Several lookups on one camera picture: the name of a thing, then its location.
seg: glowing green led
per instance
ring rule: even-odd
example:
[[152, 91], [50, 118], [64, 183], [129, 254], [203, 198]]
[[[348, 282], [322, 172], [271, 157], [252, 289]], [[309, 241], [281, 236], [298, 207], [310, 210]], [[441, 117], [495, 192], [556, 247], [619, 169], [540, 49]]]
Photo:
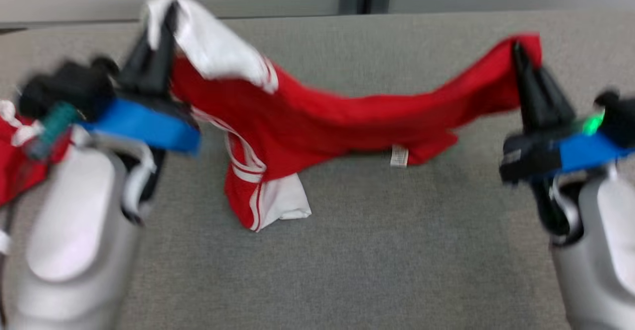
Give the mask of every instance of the glowing green led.
[[602, 125], [602, 121], [604, 120], [604, 112], [593, 115], [584, 121], [582, 125], [582, 132], [586, 135], [593, 135], [596, 133], [597, 129], [600, 125]]

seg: white care label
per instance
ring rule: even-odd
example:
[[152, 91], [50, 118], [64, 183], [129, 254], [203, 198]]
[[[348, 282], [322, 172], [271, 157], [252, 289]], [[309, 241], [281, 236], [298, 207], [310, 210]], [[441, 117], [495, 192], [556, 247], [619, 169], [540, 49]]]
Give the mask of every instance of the white care label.
[[408, 149], [401, 145], [393, 145], [390, 165], [394, 167], [406, 167], [408, 165]]

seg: folded garment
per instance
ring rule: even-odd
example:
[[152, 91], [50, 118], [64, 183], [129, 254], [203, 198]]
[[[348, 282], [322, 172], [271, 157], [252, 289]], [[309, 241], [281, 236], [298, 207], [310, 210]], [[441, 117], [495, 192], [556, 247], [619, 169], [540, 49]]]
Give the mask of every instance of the folded garment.
[[297, 173], [351, 151], [398, 145], [395, 163], [417, 165], [456, 143], [452, 129], [519, 106], [512, 44], [536, 66], [537, 35], [506, 38], [435, 91], [344, 98], [296, 81], [194, 0], [148, 0], [149, 42], [176, 1], [173, 93], [195, 115], [227, 133], [231, 163], [225, 192], [242, 224], [261, 230], [276, 219], [311, 214]]
[[[12, 102], [0, 101], [0, 206], [46, 178], [48, 165], [44, 163], [33, 163], [29, 170], [24, 169], [27, 156], [22, 150], [22, 145], [41, 130], [38, 122], [32, 123], [16, 115]], [[62, 160], [68, 140], [65, 137], [56, 145], [50, 162]]]

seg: gray fabric surface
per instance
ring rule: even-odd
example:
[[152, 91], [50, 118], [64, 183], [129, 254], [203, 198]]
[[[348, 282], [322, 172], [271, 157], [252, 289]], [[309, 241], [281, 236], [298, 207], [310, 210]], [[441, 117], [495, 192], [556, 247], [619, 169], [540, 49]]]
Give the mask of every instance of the gray fabric surface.
[[[345, 95], [430, 90], [517, 31], [581, 111], [606, 84], [635, 86], [635, 15], [522, 12], [232, 20], [308, 84]], [[62, 57], [120, 59], [133, 25], [0, 38], [2, 97]], [[300, 174], [313, 215], [243, 229], [223, 194], [222, 134], [204, 126], [196, 159], [171, 156], [121, 319], [124, 330], [562, 329], [564, 308], [529, 190], [501, 185], [505, 135], [519, 113], [481, 119], [426, 165], [391, 169], [354, 155]], [[633, 175], [632, 167], [626, 170]], [[22, 204], [16, 255], [46, 185]], [[14, 296], [21, 262], [5, 282]]]

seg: red cloth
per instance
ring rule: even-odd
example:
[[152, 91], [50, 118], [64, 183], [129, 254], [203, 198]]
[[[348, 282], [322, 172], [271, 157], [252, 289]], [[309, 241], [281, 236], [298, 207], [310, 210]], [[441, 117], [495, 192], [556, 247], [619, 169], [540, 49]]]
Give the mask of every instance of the red cloth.
[[267, 218], [267, 200], [260, 198], [268, 181], [351, 151], [395, 144], [408, 149], [408, 164], [424, 163], [456, 143], [452, 129], [517, 108], [511, 58], [517, 40], [540, 66], [538, 36], [513, 36], [430, 93], [339, 97], [304, 86], [279, 66], [272, 70], [277, 90], [267, 93], [242, 79], [206, 80], [185, 58], [176, 60], [173, 93], [231, 135], [225, 192], [243, 225], [259, 230]]
[[[18, 118], [25, 125], [30, 122], [22, 118]], [[17, 128], [12, 127], [9, 123], [0, 118], [0, 206], [4, 205], [12, 198], [16, 197], [15, 183], [18, 182], [18, 172], [27, 163], [27, 157], [20, 147], [11, 145], [11, 138]], [[59, 163], [64, 157], [66, 148], [68, 147], [69, 138], [59, 142], [52, 155], [52, 162]], [[25, 180], [24, 185], [20, 188], [20, 192], [37, 185], [46, 177], [47, 166], [42, 163], [35, 163], [29, 176]]]

